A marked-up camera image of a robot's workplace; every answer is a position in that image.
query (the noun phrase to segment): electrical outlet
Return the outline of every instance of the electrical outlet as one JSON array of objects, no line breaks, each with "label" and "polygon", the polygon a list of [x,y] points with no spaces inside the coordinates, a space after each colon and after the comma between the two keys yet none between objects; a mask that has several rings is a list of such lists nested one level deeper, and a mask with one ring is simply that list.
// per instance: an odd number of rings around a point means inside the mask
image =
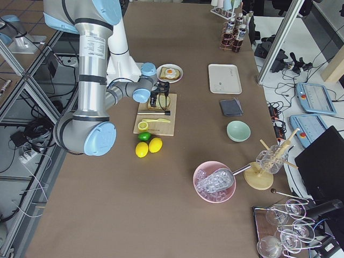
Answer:
[{"label": "electrical outlet", "polygon": [[37,152],[35,152],[34,150],[28,150],[26,152],[24,152],[23,155],[19,156],[19,160],[21,163],[26,164],[28,163],[30,160],[32,160],[35,156],[37,156]]}]

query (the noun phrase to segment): pink bowl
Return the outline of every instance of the pink bowl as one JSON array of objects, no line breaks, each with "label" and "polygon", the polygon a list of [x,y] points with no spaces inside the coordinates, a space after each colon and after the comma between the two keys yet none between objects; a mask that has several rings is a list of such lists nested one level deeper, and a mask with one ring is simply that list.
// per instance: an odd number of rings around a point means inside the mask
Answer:
[{"label": "pink bowl", "polygon": [[231,187],[225,189],[225,190],[217,192],[217,194],[218,194],[217,197],[215,197],[213,193],[199,192],[197,190],[196,185],[198,184],[198,181],[201,180],[200,179],[200,173],[202,173],[204,171],[205,172],[204,178],[206,178],[207,176],[211,175],[212,173],[214,173],[216,170],[218,170],[220,168],[229,169],[229,167],[227,167],[226,165],[224,165],[218,161],[207,161],[207,162],[204,162],[201,165],[199,165],[193,174],[193,187],[195,187],[197,194],[202,199],[206,200],[207,202],[223,203],[223,202],[229,200],[233,196],[233,194],[235,192],[235,188],[237,187],[237,182],[236,182],[235,177],[234,177],[233,185]]}]

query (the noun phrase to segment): yellow lemon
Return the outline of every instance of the yellow lemon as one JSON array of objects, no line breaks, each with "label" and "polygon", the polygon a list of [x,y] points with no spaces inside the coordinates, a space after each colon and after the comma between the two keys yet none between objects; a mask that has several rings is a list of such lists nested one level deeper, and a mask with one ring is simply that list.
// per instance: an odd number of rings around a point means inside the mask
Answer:
[{"label": "yellow lemon", "polygon": [[152,153],[158,152],[162,147],[162,140],[160,138],[153,138],[149,143],[149,151]]},{"label": "yellow lemon", "polygon": [[148,153],[148,144],[146,142],[144,142],[144,141],[139,142],[136,145],[135,153],[136,153],[137,157],[144,157],[144,156],[146,156],[147,153]]},{"label": "yellow lemon", "polygon": [[139,131],[146,131],[148,130],[148,123],[146,121],[141,121],[138,123]]}]

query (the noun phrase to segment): white plate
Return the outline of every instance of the white plate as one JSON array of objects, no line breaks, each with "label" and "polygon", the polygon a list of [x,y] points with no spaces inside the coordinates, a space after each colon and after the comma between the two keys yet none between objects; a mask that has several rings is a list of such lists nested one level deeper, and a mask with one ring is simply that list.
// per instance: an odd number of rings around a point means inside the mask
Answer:
[{"label": "white plate", "polygon": [[242,92],[238,68],[233,64],[210,64],[210,91],[217,94],[240,94]]},{"label": "white plate", "polygon": [[[166,68],[173,68],[173,69],[178,69],[180,72],[181,72],[181,75],[179,76],[178,79],[176,80],[168,80],[168,79],[161,79],[160,78],[160,73],[161,73],[161,68],[162,67],[166,67]],[[180,81],[180,79],[183,77],[183,69],[180,68],[179,66],[175,65],[175,64],[172,64],[172,63],[166,63],[166,64],[163,64],[161,66],[158,67],[158,69],[156,70],[156,74],[157,74],[157,78],[159,79],[159,81],[162,81],[162,82],[169,82],[169,83],[175,83],[177,81]]]}]

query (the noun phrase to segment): computer screen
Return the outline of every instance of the computer screen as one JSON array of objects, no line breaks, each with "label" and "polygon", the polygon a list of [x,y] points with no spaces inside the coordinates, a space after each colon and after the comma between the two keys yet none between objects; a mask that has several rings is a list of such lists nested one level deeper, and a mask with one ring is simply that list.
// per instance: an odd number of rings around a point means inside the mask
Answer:
[{"label": "computer screen", "polygon": [[[304,149],[296,165],[317,205],[333,199],[344,202],[344,139],[334,126]],[[340,247],[344,248],[344,208],[322,215]]]}]

